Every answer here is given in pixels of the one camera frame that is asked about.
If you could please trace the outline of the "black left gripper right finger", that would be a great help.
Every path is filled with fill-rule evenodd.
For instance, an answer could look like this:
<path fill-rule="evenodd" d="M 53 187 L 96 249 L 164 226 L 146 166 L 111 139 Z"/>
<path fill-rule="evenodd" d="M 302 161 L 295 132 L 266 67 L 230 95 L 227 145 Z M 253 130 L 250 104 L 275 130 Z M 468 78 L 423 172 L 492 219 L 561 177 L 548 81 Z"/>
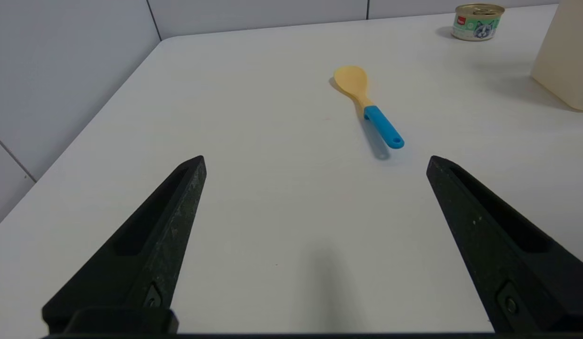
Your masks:
<path fill-rule="evenodd" d="M 427 178 L 497 333 L 583 333 L 583 262 L 465 169 Z"/>

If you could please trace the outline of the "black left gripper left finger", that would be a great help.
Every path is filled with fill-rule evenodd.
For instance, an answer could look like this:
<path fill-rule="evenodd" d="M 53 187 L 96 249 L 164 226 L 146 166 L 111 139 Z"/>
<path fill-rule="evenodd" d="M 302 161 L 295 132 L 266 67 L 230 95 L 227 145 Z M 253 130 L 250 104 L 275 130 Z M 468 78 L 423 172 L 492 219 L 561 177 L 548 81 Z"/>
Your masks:
<path fill-rule="evenodd" d="M 160 336 L 207 178 L 202 156 L 178 165 L 42 307 L 51 336 Z"/>

